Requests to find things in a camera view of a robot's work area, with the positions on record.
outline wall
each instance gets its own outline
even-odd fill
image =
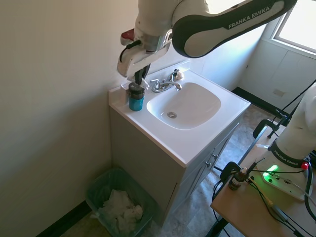
[[[238,86],[282,109],[316,79],[316,60],[272,42],[269,38],[276,24],[277,20],[266,28]],[[298,102],[285,111],[290,113]]]
[[[264,28],[233,39],[202,58],[191,59],[191,69],[228,90],[235,89]]]
[[[137,0],[1,1],[1,237],[36,236],[111,166],[107,91],[137,12]],[[182,60],[170,50],[152,71]]]

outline black lid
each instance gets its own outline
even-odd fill
[[[132,82],[128,85],[128,89],[130,94],[132,95],[142,95],[145,92],[145,89],[142,88],[140,85]]]

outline black stand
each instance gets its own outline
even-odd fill
[[[221,231],[224,229],[225,226],[227,226],[228,221],[224,218],[221,218],[218,222],[212,226],[210,231],[207,233],[206,237],[218,237],[221,233]]]

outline cabinet door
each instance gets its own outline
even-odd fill
[[[237,128],[237,126],[239,125],[239,123],[233,128],[233,130],[222,140],[222,142],[220,144],[218,144],[215,149],[213,154],[211,155],[211,159],[210,159],[210,167],[208,168],[209,171],[211,171],[213,169],[213,167],[215,166],[218,158],[220,157],[220,155],[222,154],[223,150],[225,149],[227,143],[229,142],[229,139],[232,137],[235,129]]]
[[[207,177],[209,172],[215,166],[215,163],[217,162],[218,157],[223,152],[224,148],[226,147],[229,139],[231,138],[231,136],[232,136],[234,130],[236,129],[236,127],[238,126],[238,124],[230,131],[229,134],[227,134],[227,136],[220,142],[220,144],[218,144],[214,148],[213,152],[209,155],[208,162],[205,163],[206,164],[206,168],[204,169],[204,171],[202,172],[200,178],[198,179],[198,181],[196,183],[196,186],[194,187],[193,191],[200,185],[200,183]]]
[[[172,205],[172,212],[175,211],[178,206],[188,197],[191,195],[193,190],[195,189],[201,175],[206,170],[206,162],[210,160],[209,154],[203,162],[186,178],[186,180],[180,185],[179,191],[177,193],[176,199]]]

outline teal trash can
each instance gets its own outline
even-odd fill
[[[106,214],[98,210],[103,207],[105,201],[109,200],[112,189],[126,191],[133,203],[143,208],[142,219],[137,223],[135,230],[129,234],[116,233],[110,223],[106,221]],[[145,227],[152,220],[157,207],[155,200],[121,168],[110,169],[98,177],[88,188],[85,201],[113,237],[141,236]]]

